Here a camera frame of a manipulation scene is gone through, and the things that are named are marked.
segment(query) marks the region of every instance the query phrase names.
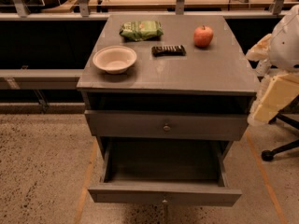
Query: orange line on floor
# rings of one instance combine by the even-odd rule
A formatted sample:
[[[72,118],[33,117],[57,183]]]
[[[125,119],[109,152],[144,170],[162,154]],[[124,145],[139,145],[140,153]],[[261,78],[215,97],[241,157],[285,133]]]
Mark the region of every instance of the orange line on floor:
[[[273,205],[275,207],[275,210],[276,210],[276,212],[278,214],[278,218],[280,220],[280,223],[281,224],[287,224],[288,223],[287,219],[285,218],[285,216],[284,216],[284,214],[282,212],[282,209],[281,209],[281,206],[279,204],[277,195],[275,194],[275,192],[274,192],[274,190],[273,190],[273,188],[272,188],[272,186],[271,186],[271,184],[269,182],[268,175],[267,175],[265,169],[263,168],[263,164],[262,164],[262,161],[261,161],[261,156],[258,155],[258,153],[257,153],[257,151],[256,151],[256,149],[255,149],[255,147],[254,147],[254,145],[252,143],[252,140],[251,140],[251,137],[250,137],[248,131],[246,131],[246,138],[247,138],[247,140],[249,142],[249,147],[250,147],[251,153],[253,154],[253,156],[254,156],[254,158],[256,160],[256,163],[258,165],[258,168],[259,168],[259,170],[260,170],[260,172],[262,174],[263,183],[264,183],[264,185],[265,185],[265,187],[266,187],[266,189],[267,189],[267,191],[269,193],[271,201],[272,201],[272,203],[273,203]]]
[[[75,224],[79,224],[81,221],[81,218],[82,218],[83,208],[84,208],[85,199],[86,199],[86,195],[87,195],[87,191],[88,191],[87,188],[91,182],[91,178],[92,178],[92,174],[93,174],[93,166],[94,166],[94,162],[95,162],[96,152],[97,152],[97,142],[96,142],[96,139],[94,139],[92,153],[91,153],[89,163],[88,163],[88,166],[86,169],[81,195],[78,200],[78,206],[77,206],[75,222],[74,222]]]

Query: green package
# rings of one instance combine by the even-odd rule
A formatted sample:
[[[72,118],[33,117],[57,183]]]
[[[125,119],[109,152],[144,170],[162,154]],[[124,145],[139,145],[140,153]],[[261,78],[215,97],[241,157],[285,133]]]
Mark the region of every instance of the green package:
[[[144,41],[163,35],[158,21],[131,21],[121,26],[120,35],[133,41]]]

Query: gray cabinet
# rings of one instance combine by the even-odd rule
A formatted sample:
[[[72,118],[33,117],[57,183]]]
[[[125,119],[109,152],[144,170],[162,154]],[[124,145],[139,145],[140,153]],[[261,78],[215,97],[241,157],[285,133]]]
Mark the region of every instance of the gray cabinet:
[[[121,24],[134,20],[158,20],[164,35],[123,40]],[[192,44],[199,22],[214,28],[208,49]],[[137,52],[133,67],[122,75],[94,67],[96,51],[119,44]],[[151,57],[159,44],[184,45],[187,56]],[[94,201],[233,205],[241,191],[228,187],[223,159],[248,126],[257,87],[223,17],[111,16],[78,83],[104,159],[89,187]]]

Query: apple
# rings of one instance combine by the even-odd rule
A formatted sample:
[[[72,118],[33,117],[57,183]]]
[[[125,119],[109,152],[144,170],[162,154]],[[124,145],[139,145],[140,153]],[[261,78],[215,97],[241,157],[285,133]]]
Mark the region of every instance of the apple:
[[[213,39],[213,29],[209,26],[199,26],[195,29],[193,34],[193,41],[196,47],[205,48]]]

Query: concrete floor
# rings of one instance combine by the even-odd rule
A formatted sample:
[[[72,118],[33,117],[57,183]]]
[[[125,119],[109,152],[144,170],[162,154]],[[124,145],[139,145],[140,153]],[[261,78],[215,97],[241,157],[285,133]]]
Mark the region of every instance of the concrete floor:
[[[299,223],[299,149],[264,162],[260,153],[298,138],[281,121],[249,127],[224,164],[233,207],[94,203],[102,159],[83,107],[0,105],[0,223]]]

